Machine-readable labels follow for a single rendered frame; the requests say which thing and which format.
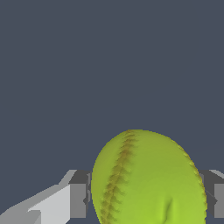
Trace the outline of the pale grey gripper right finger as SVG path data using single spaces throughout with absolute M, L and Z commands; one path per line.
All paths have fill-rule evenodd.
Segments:
M 224 219 L 224 173 L 217 170 L 199 170 L 205 187 L 207 211 L 214 218 Z

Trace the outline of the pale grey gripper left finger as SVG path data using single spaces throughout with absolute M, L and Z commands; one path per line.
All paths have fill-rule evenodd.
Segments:
M 91 178 L 91 171 L 69 170 L 57 185 L 7 209 L 0 224 L 67 224 L 71 218 L 86 218 Z

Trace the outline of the yellow-green stitched softball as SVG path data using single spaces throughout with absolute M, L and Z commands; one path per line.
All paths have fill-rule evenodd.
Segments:
M 129 129 L 94 162 L 91 193 L 101 224 L 206 224 L 207 196 L 198 169 L 175 141 Z

